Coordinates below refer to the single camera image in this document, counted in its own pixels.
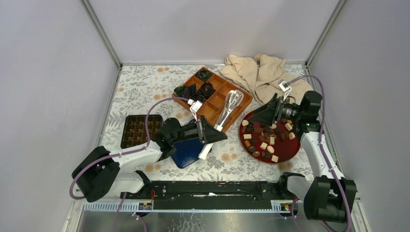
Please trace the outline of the silver serving tongs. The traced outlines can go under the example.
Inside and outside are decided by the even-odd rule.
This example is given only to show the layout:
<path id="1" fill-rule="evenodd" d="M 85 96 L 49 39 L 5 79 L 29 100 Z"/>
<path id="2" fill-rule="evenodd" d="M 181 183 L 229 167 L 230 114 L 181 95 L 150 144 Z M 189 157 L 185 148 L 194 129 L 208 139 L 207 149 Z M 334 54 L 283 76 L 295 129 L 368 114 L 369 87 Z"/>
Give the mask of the silver serving tongs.
<path id="1" fill-rule="evenodd" d="M 230 114 L 233 110 L 240 105 L 244 98 L 244 93 L 240 90 L 230 90 L 227 97 L 225 98 L 224 108 L 221 115 L 219 116 L 214 129 L 222 131 L 224 125 L 226 124 Z M 198 158 L 205 160 L 208 153 L 211 151 L 213 143 L 206 144 L 202 151 L 200 152 Z"/>

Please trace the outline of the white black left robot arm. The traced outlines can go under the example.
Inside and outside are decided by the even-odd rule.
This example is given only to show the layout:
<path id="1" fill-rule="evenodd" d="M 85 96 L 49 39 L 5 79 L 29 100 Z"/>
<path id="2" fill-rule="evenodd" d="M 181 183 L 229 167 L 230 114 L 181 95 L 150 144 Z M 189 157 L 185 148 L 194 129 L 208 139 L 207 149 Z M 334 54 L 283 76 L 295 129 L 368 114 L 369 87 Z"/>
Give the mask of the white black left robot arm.
<path id="1" fill-rule="evenodd" d="M 176 143 L 199 139 L 208 145 L 226 140 L 227 135 L 211 126 L 204 116 L 182 126 L 178 119 L 168 118 L 164 121 L 158 134 L 146 143 L 129 147 L 116 154 L 104 146 L 96 147 L 73 170 L 73 182 L 70 185 L 70 196 L 75 185 L 81 190 L 83 198 L 89 203 L 95 202 L 111 193 L 133 193 L 143 199 L 149 195 L 148 179 L 137 167 L 167 159 L 177 151 Z"/>

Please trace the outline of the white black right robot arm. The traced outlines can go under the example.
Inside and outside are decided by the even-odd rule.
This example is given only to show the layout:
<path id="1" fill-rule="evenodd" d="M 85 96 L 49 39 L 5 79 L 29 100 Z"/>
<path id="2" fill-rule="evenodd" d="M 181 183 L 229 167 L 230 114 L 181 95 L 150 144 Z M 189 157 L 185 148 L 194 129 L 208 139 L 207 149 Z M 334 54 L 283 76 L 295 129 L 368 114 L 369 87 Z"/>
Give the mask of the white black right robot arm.
<path id="1" fill-rule="evenodd" d="M 267 104 L 251 111 L 248 120 L 265 126 L 291 120 L 295 136 L 308 157 L 313 182 L 299 174 L 283 174 L 284 181 L 277 186 L 278 195 L 284 199 L 298 197 L 308 219 L 351 224 L 357 186 L 344 177 L 332 159 L 318 120 L 322 108 L 324 99 L 316 91 L 307 91 L 300 104 L 286 103 L 275 94 Z"/>

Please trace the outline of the blue chocolate tin box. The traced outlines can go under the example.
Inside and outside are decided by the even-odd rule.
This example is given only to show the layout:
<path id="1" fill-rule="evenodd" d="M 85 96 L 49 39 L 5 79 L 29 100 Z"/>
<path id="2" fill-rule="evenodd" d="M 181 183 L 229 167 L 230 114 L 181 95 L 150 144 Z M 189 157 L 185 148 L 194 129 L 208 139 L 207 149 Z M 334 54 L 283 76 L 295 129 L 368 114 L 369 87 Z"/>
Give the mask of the blue chocolate tin box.
<path id="1" fill-rule="evenodd" d="M 147 142 L 145 118 L 146 115 L 129 115 L 125 118 L 120 148 L 125 149 Z M 147 123 L 148 132 L 152 139 L 160 132 L 163 118 L 158 114 L 149 115 Z"/>

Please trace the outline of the blue tin lid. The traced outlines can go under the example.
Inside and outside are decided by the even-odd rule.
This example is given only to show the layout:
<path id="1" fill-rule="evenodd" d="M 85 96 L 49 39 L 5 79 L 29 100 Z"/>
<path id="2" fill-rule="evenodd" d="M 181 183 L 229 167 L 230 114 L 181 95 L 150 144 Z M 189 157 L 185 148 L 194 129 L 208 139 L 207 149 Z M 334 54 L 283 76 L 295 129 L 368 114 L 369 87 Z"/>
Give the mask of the blue tin lid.
<path id="1" fill-rule="evenodd" d="M 171 155 L 171 158 L 180 169 L 184 169 L 198 161 L 198 156 L 205 146 L 198 138 L 176 142 L 173 145 L 176 151 Z"/>

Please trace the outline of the red round tray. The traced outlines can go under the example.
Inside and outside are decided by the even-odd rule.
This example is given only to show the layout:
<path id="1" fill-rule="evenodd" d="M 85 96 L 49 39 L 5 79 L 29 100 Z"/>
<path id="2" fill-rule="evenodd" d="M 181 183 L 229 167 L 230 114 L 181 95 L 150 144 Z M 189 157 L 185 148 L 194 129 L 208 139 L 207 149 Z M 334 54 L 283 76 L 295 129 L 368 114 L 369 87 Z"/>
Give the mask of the red round tray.
<path id="1" fill-rule="evenodd" d="M 294 132 L 294 123 L 282 119 L 274 126 L 251 123 L 252 113 L 244 116 L 238 128 L 239 141 L 251 157 L 270 164 L 292 159 L 301 145 Z"/>

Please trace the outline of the beige crumpled cloth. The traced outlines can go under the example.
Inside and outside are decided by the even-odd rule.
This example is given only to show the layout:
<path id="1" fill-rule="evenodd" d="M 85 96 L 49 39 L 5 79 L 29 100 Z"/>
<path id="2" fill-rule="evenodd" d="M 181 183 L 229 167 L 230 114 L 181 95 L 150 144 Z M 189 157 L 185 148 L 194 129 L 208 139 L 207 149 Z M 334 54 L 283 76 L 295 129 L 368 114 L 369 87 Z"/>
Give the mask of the beige crumpled cloth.
<path id="1" fill-rule="evenodd" d="M 225 67 L 220 71 L 224 78 L 231 80 L 251 93 L 260 104 L 266 104 L 275 93 L 283 96 L 280 81 L 289 82 L 296 76 L 285 70 L 286 60 L 266 54 L 251 57 L 229 55 Z"/>

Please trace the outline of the orange wooden divided box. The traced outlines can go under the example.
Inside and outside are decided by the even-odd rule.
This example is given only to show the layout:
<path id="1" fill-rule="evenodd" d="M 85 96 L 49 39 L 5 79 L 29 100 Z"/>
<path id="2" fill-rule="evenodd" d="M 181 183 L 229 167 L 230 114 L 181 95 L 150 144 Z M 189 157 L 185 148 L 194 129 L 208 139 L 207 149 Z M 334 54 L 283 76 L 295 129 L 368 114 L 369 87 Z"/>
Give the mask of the orange wooden divided box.
<path id="1" fill-rule="evenodd" d="M 199 70 L 202 70 L 202 69 L 212 72 L 211 70 L 205 67 L 202 67 Z M 207 99 L 202 104 L 202 106 L 197 112 L 198 116 L 204 116 L 212 126 L 216 124 L 219 116 L 222 113 L 222 110 L 224 108 L 225 98 L 227 97 L 228 92 L 230 90 L 240 90 L 241 92 L 244 93 L 244 98 L 242 102 L 230 114 L 226 124 L 224 125 L 222 129 L 223 132 L 226 132 L 235 123 L 235 121 L 240 117 L 240 115 L 244 112 L 244 110 L 250 105 L 253 97 L 246 91 L 234 85 L 232 82 L 224 79 L 223 77 L 217 75 L 214 72 L 212 73 L 213 73 L 212 77 L 209 78 L 207 82 L 210 82 L 213 85 L 215 92 L 209 99 Z M 188 86 L 188 85 L 195 84 L 197 91 L 199 91 L 200 86 L 204 83 L 204 81 L 201 81 L 200 79 L 198 79 L 195 76 L 195 74 L 193 74 L 190 78 L 188 78 L 181 86 Z"/>

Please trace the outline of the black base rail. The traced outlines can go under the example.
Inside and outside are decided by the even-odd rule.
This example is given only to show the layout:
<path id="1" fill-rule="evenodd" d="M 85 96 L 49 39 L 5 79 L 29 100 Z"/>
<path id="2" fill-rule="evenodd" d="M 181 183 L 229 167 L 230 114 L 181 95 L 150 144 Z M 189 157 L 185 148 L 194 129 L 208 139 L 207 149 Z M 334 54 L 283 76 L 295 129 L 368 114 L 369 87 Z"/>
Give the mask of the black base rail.
<path id="1" fill-rule="evenodd" d="M 165 200 L 182 196 L 246 196 L 256 200 L 292 200 L 283 184 L 267 181 L 151 181 L 126 199 Z"/>

